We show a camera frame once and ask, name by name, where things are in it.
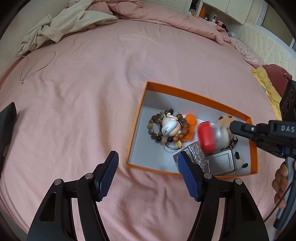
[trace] black cushion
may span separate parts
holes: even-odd
[[[14,102],[0,112],[0,175],[4,165],[4,151],[11,142],[12,131],[17,118]]]

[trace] plastic package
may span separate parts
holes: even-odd
[[[208,172],[209,162],[198,142],[194,142],[188,145],[181,151],[185,151],[193,163],[198,164],[204,172]],[[178,165],[178,155],[181,151],[179,151],[173,156],[177,165]]]

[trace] floral pillow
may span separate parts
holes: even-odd
[[[259,57],[249,46],[244,44],[242,41],[236,38],[230,38],[230,43],[233,47],[239,51],[244,60],[254,67],[260,67],[264,65],[264,61]]]

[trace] teddy bear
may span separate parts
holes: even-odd
[[[232,134],[230,132],[230,129],[229,129],[230,123],[233,122],[233,121],[237,121],[237,119],[235,117],[232,117],[231,115],[229,117],[220,116],[219,117],[219,120],[218,120],[218,123],[219,124],[225,126],[225,128],[227,130],[227,133],[228,133],[229,140],[231,140],[232,138],[234,138],[234,134]]]

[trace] black cable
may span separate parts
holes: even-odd
[[[274,209],[270,212],[270,214],[267,216],[267,218],[264,220],[264,222],[266,222],[271,215],[274,213],[274,211],[278,208],[279,204],[281,203],[281,201],[285,198],[285,195],[287,194],[288,190],[291,188],[291,186],[293,185],[293,183],[295,182],[296,177],[294,177],[294,179],[291,181],[290,185],[288,186],[287,190],[285,191],[285,193],[283,194],[283,196],[281,197],[281,199],[279,200],[279,202],[276,204],[276,206],[274,207]]]

